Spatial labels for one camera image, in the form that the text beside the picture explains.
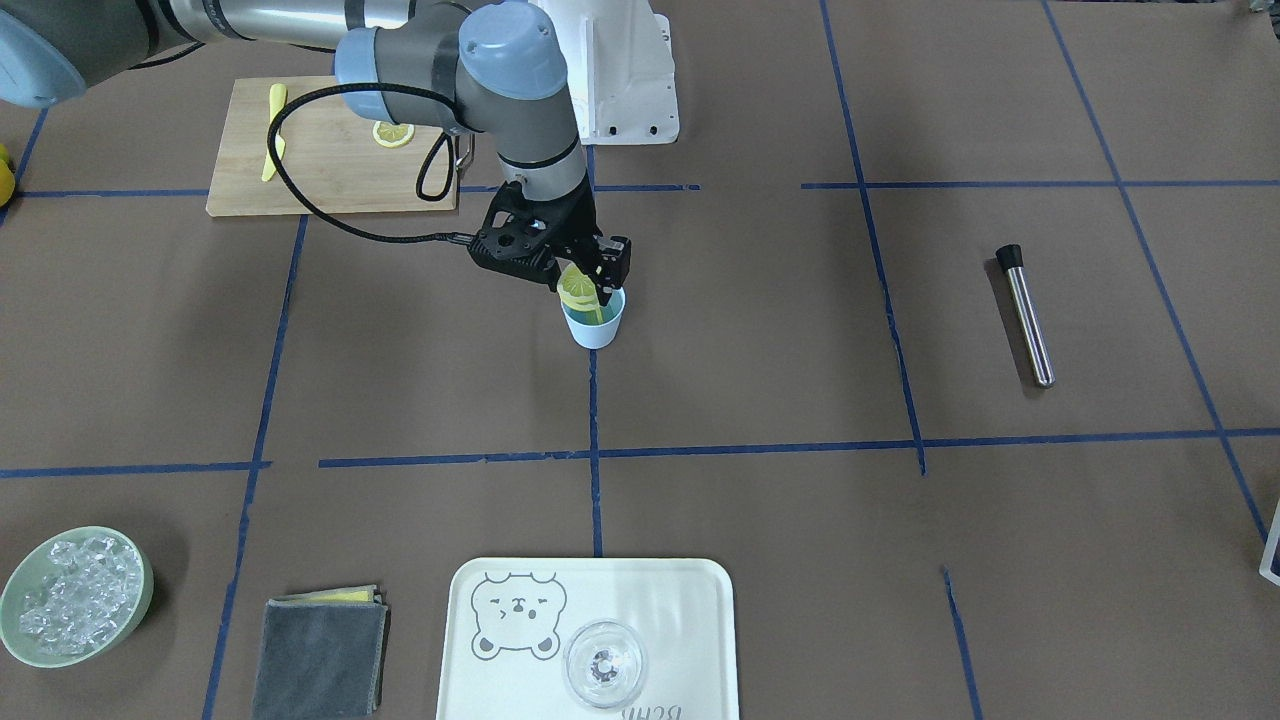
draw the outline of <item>cable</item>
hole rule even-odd
[[[271,156],[271,163],[275,164],[276,172],[280,173],[280,181],[284,182],[284,187],[289,188],[289,192],[293,193],[293,197],[296,197],[298,202],[302,204],[303,208],[310,210],[312,215],[320,218],[321,220],[329,223],[330,225],[338,229],[346,231],[351,234],[362,237],[365,240],[372,240],[375,242],[390,242],[397,245],[411,243],[411,242],[449,242],[453,245],[470,245],[471,241],[475,240],[475,236],[461,232],[392,236],[392,234],[379,234],[357,228],[355,225],[349,225],[334,218],[329,213],[325,213],[320,208],[316,208],[314,202],[307,200],[307,196],[298,190],[298,186],[293,182],[293,178],[289,177],[288,170],[284,169],[284,163],[280,160],[280,154],[276,152],[275,150],[275,138],[280,135],[280,128],[284,126],[284,120],[287,120],[289,115],[292,115],[294,111],[297,111],[300,108],[302,108],[308,102],[315,102],[316,100],[332,97],[334,95],[346,95],[348,92],[375,92],[375,91],[399,92],[402,95],[413,95],[416,97],[434,100],[440,105],[448,108],[449,111],[453,113],[454,118],[457,118],[458,115],[457,104],[454,104],[444,95],[440,95],[439,92],[431,90],[424,90],[421,87],[412,87],[408,85],[396,85],[388,82],[349,82],[344,85],[335,85],[333,87],[323,87],[320,90],[314,90],[311,92],[301,95],[297,99],[291,100],[288,104],[285,104],[284,108],[282,108],[280,111],[275,115],[275,118],[271,119],[271,124],[266,129],[266,152],[268,155]],[[463,123],[461,119],[458,120],[458,124],[474,132],[474,128],[467,127],[466,123]],[[448,136],[442,132],[440,138],[436,138],[435,145],[431,146],[431,151],[428,152],[426,160],[422,163],[422,169],[419,172],[417,176],[417,187],[415,188],[415,193],[419,197],[422,197],[424,200],[430,200],[431,197],[435,197],[422,193],[422,181],[426,178],[426,172],[431,165],[431,160],[435,159],[435,155],[440,150],[439,146],[442,143],[442,138],[444,140],[444,142],[448,142]],[[445,177],[444,192],[440,196],[438,196],[438,199],[443,199],[445,195],[448,195],[453,183],[453,161],[452,161],[453,143],[448,142],[448,145],[449,145],[449,159],[451,159],[449,174]]]
[[[187,47],[184,47],[180,53],[174,53],[173,55],[169,55],[168,58],[160,58],[159,60],[148,60],[146,63],[138,63],[137,65],[133,65],[129,69],[131,70],[145,70],[147,68],[159,68],[160,65],[168,65],[169,63],[173,63],[175,60],[180,60],[180,59],[186,58],[187,55],[191,55],[192,53],[195,53],[196,50],[200,50],[204,46],[205,46],[204,42],[192,42],[191,45],[188,45]]]

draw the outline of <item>folded cloth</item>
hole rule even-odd
[[[387,606],[366,588],[268,601],[253,720],[364,717],[378,710]]]

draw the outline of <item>knife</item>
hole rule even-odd
[[[271,97],[270,97],[271,109],[269,110],[269,114],[266,117],[268,127],[270,127],[271,120],[275,119],[275,115],[280,113],[280,109],[284,108],[284,101],[288,97],[289,97],[289,88],[285,87],[283,82],[278,82],[271,86]],[[282,160],[284,159],[284,137],[282,137],[279,133],[275,135],[275,154],[279,155]],[[271,161],[271,154],[268,152],[266,164],[262,165],[262,182],[268,182],[273,177],[275,177],[275,163]]]

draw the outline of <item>bowl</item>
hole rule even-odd
[[[60,541],[79,543],[93,536],[110,537],[116,543],[122,543],[137,551],[137,562],[142,571],[142,584],[137,592],[129,596],[124,605],[127,609],[124,621],[119,624],[119,628],[113,635],[108,635],[105,638],[102,644],[79,655],[54,655],[42,648],[36,638],[23,634],[18,629],[18,619],[24,611],[23,601],[28,592],[40,589],[46,575],[58,575],[63,571],[63,568],[55,565],[49,557],[49,550],[54,546],[54,543]],[[27,555],[13,574],[9,575],[9,582],[4,585],[4,593],[0,594],[0,641],[4,641],[5,650],[8,650],[10,655],[33,667],[65,667],[68,665],[83,662],[120,644],[124,638],[127,638],[129,633],[138,626],[138,623],[142,621],[142,616],[147,612],[147,606],[151,605],[152,588],[151,562],[147,561],[146,555],[142,553],[142,550],[138,548],[137,543],[129,539],[124,533],[97,525],[88,525],[59,533],[41,543],[36,550],[31,551],[31,553]]]

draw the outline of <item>bear drawing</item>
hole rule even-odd
[[[556,575],[539,579],[532,574],[486,573],[471,593],[476,614],[471,652],[480,660],[493,660],[504,650],[527,650],[538,660],[550,660],[559,652],[556,625],[564,601],[564,585]]]

